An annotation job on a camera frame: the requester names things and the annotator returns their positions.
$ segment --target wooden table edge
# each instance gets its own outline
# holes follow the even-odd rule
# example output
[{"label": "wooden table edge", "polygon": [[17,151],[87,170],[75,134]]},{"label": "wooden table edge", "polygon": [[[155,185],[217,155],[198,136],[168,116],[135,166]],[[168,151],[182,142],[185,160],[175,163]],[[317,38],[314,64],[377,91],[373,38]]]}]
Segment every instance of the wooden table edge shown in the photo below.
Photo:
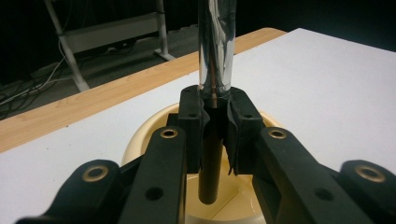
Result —
[{"label": "wooden table edge", "polygon": [[[285,34],[262,28],[235,40],[235,54]],[[198,52],[108,82],[9,119],[0,120],[0,152],[99,113],[179,77],[198,70]]]}]

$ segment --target screw hole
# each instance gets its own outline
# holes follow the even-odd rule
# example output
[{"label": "screw hole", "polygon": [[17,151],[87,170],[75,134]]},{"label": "screw hole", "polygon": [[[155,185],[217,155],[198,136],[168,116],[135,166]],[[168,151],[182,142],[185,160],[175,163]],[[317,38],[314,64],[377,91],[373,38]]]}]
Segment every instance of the screw hole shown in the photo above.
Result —
[{"label": "screw hole", "polygon": [[177,136],[177,131],[173,129],[166,129],[161,132],[162,138],[174,138]]},{"label": "screw hole", "polygon": [[104,165],[96,165],[88,168],[82,175],[82,179],[85,182],[96,182],[99,181],[108,174],[108,168]]},{"label": "screw hole", "polygon": [[364,179],[376,182],[376,183],[382,183],[385,181],[385,176],[375,169],[374,167],[367,166],[367,165],[358,165],[355,167],[355,172],[363,177]]},{"label": "screw hole", "polygon": [[315,195],[322,201],[330,202],[334,199],[332,194],[326,189],[315,189]]},{"label": "screw hole", "polygon": [[286,133],[280,131],[280,130],[271,130],[268,132],[268,134],[273,137],[273,138],[277,138],[277,139],[284,139],[286,138]]},{"label": "screw hole", "polygon": [[150,201],[157,201],[163,196],[163,190],[160,188],[150,188],[146,191],[146,198]]}]

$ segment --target white tabletop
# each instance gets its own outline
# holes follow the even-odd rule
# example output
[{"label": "white tabletop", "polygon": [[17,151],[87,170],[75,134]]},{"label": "white tabletop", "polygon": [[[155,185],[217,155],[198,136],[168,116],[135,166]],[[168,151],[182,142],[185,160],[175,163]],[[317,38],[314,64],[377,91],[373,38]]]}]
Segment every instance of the white tabletop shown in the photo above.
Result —
[{"label": "white tabletop", "polygon": [[[122,154],[137,128],[198,73],[0,154],[0,223],[37,216],[86,161]],[[234,57],[233,86],[322,164],[367,160],[396,174],[396,53],[298,29]]]}]

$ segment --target metal rack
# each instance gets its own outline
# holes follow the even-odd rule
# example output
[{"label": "metal rack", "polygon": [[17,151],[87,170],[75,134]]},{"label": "metal rack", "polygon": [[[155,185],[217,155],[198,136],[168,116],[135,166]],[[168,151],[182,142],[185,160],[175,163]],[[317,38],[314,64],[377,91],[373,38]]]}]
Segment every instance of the metal rack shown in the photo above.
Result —
[{"label": "metal rack", "polygon": [[166,61],[175,59],[168,53],[163,0],[156,1],[157,12],[67,32],[59,23],[51,0],[44,0],[44,2],[55,26],[56,34],[61,41],[65,57],[69,61],[73,72],[72,78],[80,91],[86,91],[90,87],[79,71],[74,53],[159,31],[161,47],[155,49],[154,53]]}]

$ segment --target brass insert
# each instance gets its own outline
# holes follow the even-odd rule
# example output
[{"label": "brass insert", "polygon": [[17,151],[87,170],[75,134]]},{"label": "brass insert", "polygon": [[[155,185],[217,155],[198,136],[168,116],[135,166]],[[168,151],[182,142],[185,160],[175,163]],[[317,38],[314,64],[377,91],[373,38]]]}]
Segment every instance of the brass insert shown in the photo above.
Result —
[{"label": "brass insert", "polygon": [[177,136],[177,131],[173,129],[165,129],[161,132],[162,138],[174,138]]},{"label": "brass insert", "polygon": [[95,165],[88,168],[82,175],[82,179],[85,182],[96,182],[99,181],[108,174],[108,168],[104,165]]},{"label": "brass insert", "polygon": [[286,138],[287,134],[281,130],[273,129],[268,132],[268,134],[276,139],[284,139]]},{"label": "brass insert", "polygon": [[385,176],[380,171],[371,166],[358,165],[355,167],[355,172],[359,176],[376,183],[382,183],[386,180]]}]

